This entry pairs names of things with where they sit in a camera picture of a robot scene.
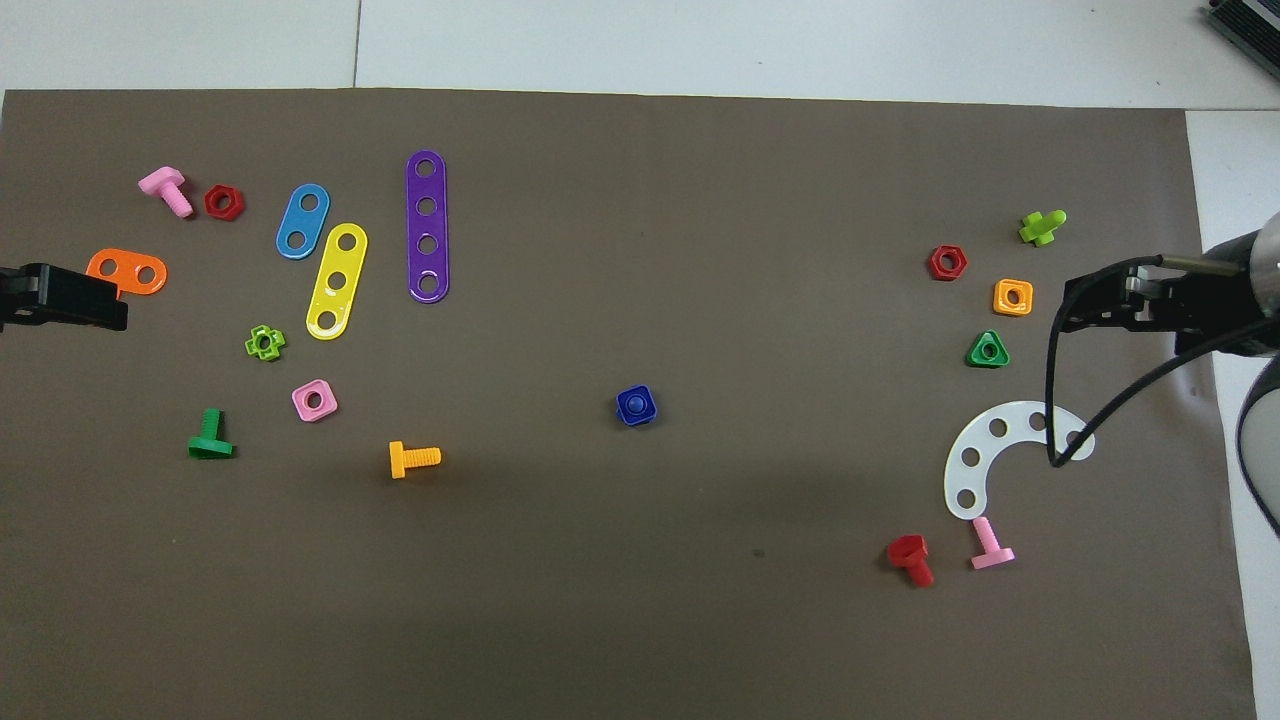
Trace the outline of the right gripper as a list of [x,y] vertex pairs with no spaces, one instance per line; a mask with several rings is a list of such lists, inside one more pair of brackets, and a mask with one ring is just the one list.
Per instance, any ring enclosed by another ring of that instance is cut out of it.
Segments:
[[[1236,263],[1233,277],[1187,274],[1156,260],[1124,260],[1068,281],[1073,304],[1060,332],[1121,328],[1170,332],[1185,354],[1222,334],[1277,318],[1277,229],[1261,228],[1212,247],[1207,259]],[[1181,304],[1166,299],[1172,287]]]

